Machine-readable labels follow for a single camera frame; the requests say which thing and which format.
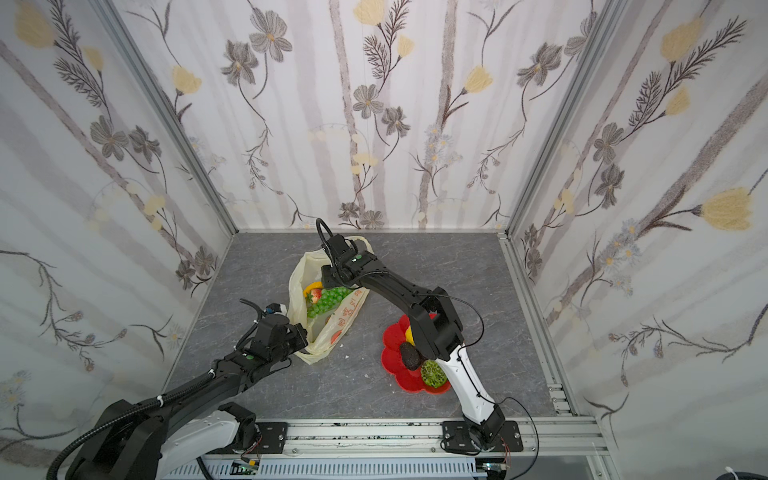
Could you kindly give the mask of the green fake grapes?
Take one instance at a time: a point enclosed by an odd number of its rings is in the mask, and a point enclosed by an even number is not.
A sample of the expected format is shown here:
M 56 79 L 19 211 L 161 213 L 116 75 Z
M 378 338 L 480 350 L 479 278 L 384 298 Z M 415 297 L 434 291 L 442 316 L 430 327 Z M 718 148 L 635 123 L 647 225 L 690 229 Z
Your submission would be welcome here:
M 346 287 L 335 287 L 323 290 L 323 296 L 316 304 L 311 303 L 309 295 L 305 297 L 308 318 L 316 318 L 327 312 L 335 311 L 341 302 L 352 293 L 352 291 Z

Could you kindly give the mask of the yellow plastic bag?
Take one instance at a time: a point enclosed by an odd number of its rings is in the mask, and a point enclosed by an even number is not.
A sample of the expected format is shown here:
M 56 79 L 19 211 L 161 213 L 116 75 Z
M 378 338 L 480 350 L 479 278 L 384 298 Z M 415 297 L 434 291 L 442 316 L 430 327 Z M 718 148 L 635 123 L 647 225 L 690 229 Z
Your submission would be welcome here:
M 308 365 L 326 358 L 350 329 L 357 318 L 370 290 L 352 290 L 335 311 L 316 318 L 308 318 L 304 289 L 321 281 L 321 267 L 329 265 L 326 253 L 320 249 L 303 254 L 288 281 L 288 318 L 291 324 L 300 324 L 307 331 L 308 346 L 297 356 Z

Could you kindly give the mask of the red flower-shaped plate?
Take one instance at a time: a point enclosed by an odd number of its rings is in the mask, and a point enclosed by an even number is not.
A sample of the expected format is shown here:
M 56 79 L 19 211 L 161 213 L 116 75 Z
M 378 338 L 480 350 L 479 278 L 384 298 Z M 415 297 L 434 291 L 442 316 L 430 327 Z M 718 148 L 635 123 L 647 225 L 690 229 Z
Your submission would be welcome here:
M 451 388 L 448 382 L 439 389 L 432 389 L 424 385 L 420 370 L 409 371 L 401 361 L 399 347 L 406 342 L 405 331 L 410 327 L 410 320 L 407 315 L 402 315 L 397 322 L 390 325 L 382 336 L 384 350 L 380 356 L 382 367 L 390 373 L 398 386 L 408 393 L 428 392 L 433 395 L 439 395 L 447 392 Z

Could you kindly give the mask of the yellow fake lemon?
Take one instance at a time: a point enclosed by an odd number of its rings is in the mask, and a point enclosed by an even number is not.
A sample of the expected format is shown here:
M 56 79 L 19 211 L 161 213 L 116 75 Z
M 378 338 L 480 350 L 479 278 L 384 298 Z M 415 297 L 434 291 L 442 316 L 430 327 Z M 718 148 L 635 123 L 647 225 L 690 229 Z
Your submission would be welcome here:
M 412 346 L 415 345 L 412 329 L 410 327 L 408 327 L 407 330 L 405 331 L 405 339 L 406 339 L 406 342 L 409 343 L 410 345 Z

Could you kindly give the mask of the green bumpy fake fruit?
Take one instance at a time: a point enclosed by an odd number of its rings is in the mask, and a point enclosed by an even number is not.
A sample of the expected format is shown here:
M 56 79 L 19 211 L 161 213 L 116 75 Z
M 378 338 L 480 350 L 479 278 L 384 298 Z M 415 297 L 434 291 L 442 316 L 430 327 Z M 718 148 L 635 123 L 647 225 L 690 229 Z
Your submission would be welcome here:
M 440 365 L 433 360 L 425 360 L 421 364 L 420 374 L 424 385 L 432 389 L 439 389 L 448 382 Z

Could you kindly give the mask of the dark fake avocado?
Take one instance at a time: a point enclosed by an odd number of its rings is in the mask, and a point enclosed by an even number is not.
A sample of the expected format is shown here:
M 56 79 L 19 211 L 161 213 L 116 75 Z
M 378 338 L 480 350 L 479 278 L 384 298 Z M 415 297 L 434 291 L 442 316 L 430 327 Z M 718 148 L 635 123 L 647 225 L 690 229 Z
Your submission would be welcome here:
M 401 361 L 409 371 L 419 371 L 423 364 L 423 357 L 419 351 L 409 342 L 403 342 L 400 347 Z

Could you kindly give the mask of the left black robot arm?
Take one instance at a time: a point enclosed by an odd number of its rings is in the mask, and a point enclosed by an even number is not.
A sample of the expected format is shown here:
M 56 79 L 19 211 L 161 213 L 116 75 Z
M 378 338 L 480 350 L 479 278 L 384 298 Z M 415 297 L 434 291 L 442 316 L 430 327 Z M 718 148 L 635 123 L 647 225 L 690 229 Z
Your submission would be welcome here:
M 213 360 L 202 375 L 154 398 L 110 405 L 96 426 L 55 457 L 46 477 L 56 479 L 73 457 L 67 479 L 155 478 L 160 462 L 170 458 L 161 450 L 173 434 L 272 375 L 274 366 L 307 346 L 302 325 L 279 313 L 259 318 L 234 350 Z

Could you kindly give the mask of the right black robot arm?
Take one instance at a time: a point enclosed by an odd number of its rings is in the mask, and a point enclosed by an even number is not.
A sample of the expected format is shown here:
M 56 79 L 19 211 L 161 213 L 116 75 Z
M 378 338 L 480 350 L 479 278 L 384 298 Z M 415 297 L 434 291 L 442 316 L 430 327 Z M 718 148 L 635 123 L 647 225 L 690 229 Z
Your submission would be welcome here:
M 316 222 L 316 229 L 330 260 L 322 281 L 368 289 L 408 317 L 416 350 L 441 367 L 456 393 L 469 438 L 480 451 L 490 450 L 501 436 L 506 417 L 471 363 L 455 298 L 442 288 L 428 289 L 392 272 L 362 242 L 332 232 L 322 220 Z

